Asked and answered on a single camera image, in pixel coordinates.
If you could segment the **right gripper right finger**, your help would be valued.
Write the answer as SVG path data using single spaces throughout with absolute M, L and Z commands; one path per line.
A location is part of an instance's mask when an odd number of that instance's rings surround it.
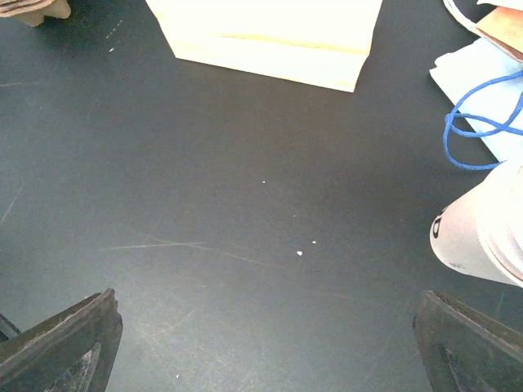
M 425 291 L 413 331 L 433 391 L 522 390 L 522 335 L 495 319 Z

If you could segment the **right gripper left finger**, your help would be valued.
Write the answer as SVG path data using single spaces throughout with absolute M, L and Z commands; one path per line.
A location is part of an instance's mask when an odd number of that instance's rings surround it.
M 108 288 L 22 332 L 1 317 L 2 391 L 104 391 L 123 319 Z

